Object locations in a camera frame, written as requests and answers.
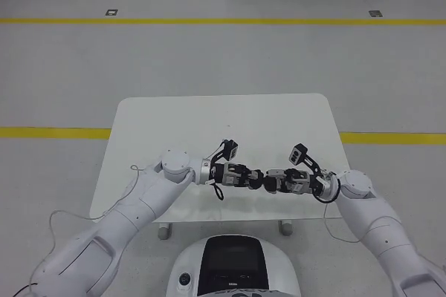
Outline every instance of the cable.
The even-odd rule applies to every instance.
[[[82,215],[77,215],[77,214],[75,214],[75,213],[73,213],[73,212],[69,212],[69,211],[67,211],[67,210],[54,210],[51,214],[50,214],[50,217],[49,217],[49,219],[48,219],[48,228],[49,228],[49,230],[50,230],[50,232],[51,232],[51,237],[52,237],[52,239],[53,239],[53,247],[51,247],[51,250],[50,250],[50,252],[39,262],[39,264],[38,265],[36,265],[36,267],[35,267],[35,269],[33,270],[33,272],[31,273],[31,276],[30,276],[30,279],[28,280],[28,289],[29,289],[29,291],[28,291],[28,293],[25,295],[25,296],[28,296],[28,295],[30,295],[33,291],[32,291],[32,289],[31,289],[31,285],[32,285],[32,280],[33,280],[33,277],[35,276],[35,273],[36,273],[36,271],[38,270],[38,268],[43,264],[43,263],[45,263],[46,262],[46,260],[48,260],[48,257],[53,253],[53,251],[54,251],[54,249],[56,248],[56,237],[55,237],[55,235],[54,235],[54,231],[53,231],[53,226],[52,226],[52,224],[51,224],[51,219],[53,218],[53,216],[55,215],[55,214],[57,214],[57,213],[60,213],[60,212],[62,212],[62,213],[65,213],[65,214],[68,214],[68,215],[72,215],[72,216],[74,216],[74,217],[76,217],[76,218],[82,218],[83,220],[89,220],[89,221],[94,221],[94,220],[99,220],[100,218],[103,218],[103,217],[105,217],[111,210],[113,210],[113,208],[115,208],[115,206],[119,203],[119,202],[121,202],[123,199],[125,199],[125,198],[127,198],[131,193],[132,193],[132,191],[134,191],[134,188],[135,188],[135,186],[137,185],[137,182],[139,181],[139,176],[140,176],[140,174],[139,174],[139,172],[141,172],[141,171],[143,171],[143,169],[139,169],[139,167],[137,166],[137,165],[131,165],[131,167],[130,167],[130,169],[131,170],[135,170],[136,172],[137,172],[137,177],[135,178],[135,182],[134,182],[134,185],[132,186],[132,188],[130,189],[130,191],[127,193],[127,194],[125,194],[122,198],[120,198],[119,200],[117,200],[108,210],[106,210],[102,215],[100,215],[99,217],[95,217],[95,218],[89,218],[89,217],[85,217],[85,216],[82,216]]]
[[[18,292],[16,292],[15,293],[15,295],[13,295],[13,297],[17,297],[18,296],[18,294],[20,294],[24,289],[26,289],[26,288],[28,288],[30,285],[29,284],[27,284],[26,286],[24,286],[22,289],[20,289],[20,290],[18,290]]]
[[[213,153],[210,154],[210,156],[206,157],[205,159],[210,159],[211,156],[213,156],[224,144],[224,140],[222,141],[222,143],[220,143],[220,146],[218,148],[216,148],[215,151],[213,151]]]
[[[326,217],[327,206],[328,206],[328,204],[326,204],[326,208],[324,209],[324,216],[323,216],[323,221],[324,221],[324,225],[326,226],[327,232],[330,234],[330,236],[331,236],[333,239],[337,239],[338,241],[343,241],[343,242],[346,242],[346,243],[349,243],[349,244],[357,244],[357,243],[361,242],[361,241],[365,238],[365,236],[366,236],[367,234],[369,234],[370,231],[372,231],[372,226],[373,226],[373,224],[374,224],[376,221],[378,221],[378,220],[380,220],[380,219],[382,219],[382,218],[391,218],[392,220],[396,221],[397,223],[399,223],[399,224],[401,225],[401,222],[400,222],[397,218],[394,218],[394,217],[389,216],[389,215],[382,215],[381,217],[376,218],[375,220],[373,220],[373,221],[369,224],[369,226],[366,228],[366,231],[363,233],[362,237],[361,237],[359,240],[356,240],[356,241],[350,241],[350,240],[348,240],[348,239],[339,238],[339,237],[333,235],[332,232],[330,231],[329,226],[327,226],[327,217]]]
[[[312,192],[312,196],[314,196],[314,198],[315,198],[317,201],[319,201],[319,202],[325,204],[325,205],[326,205],[326,209],[327,209],[327,204],[332,203],[332,202],[336,201],[337,198],[339,198],[339,194],[340,194],[340,180],[337,179],[337,182],[338,182],[337,191],[335,192],[335,196],[334,196],[331,200],[322,200],[322,199],[320,199],[319,196],[316,196],[316,194],[314,194],[314,193]]]

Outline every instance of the display screen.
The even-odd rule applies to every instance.
[[[220,247],[209,254],[210,270],[258,270],[257,251],[250,247]]]

